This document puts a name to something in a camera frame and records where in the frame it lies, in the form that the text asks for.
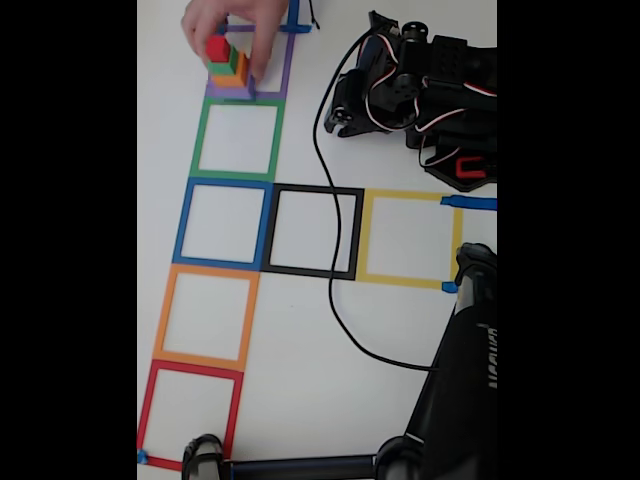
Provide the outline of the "person's hand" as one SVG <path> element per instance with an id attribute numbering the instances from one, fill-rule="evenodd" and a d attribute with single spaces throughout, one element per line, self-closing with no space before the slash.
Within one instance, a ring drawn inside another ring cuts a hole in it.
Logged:
<path id="1" fill-rule="evenodd" d="M 268 67 L 276 33 L 287 10 L 287 0 L 192 0 L 184 11 L 181 27 L 191 50 L 207 65 L 207 39 L 222 25 L 227 15 L 255 25 L 249 67 L 259 84 Z"/>

